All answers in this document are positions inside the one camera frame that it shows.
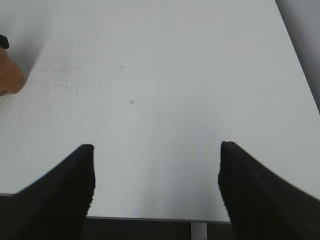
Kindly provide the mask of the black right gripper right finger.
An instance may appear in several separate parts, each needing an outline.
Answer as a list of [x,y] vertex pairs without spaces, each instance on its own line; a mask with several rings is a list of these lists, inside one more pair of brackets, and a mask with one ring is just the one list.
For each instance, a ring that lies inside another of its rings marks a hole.
[[220,146],[218,186],[238,240],[318,240],[320,201],[239,145]]

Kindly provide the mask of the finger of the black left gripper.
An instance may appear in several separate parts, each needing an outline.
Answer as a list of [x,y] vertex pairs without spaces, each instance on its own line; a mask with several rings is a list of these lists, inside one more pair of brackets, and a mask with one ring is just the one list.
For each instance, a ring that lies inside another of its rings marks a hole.
[[8,49],[10,47],[9,40],[4,35],[0,35],[0,47],[3,49]]

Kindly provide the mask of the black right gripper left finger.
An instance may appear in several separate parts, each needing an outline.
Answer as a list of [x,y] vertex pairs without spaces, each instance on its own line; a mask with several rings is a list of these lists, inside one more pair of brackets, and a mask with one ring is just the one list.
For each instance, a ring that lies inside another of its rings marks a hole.
[[0,204],[2,240],[79,240],[96,187],[94,146],[82,144]]

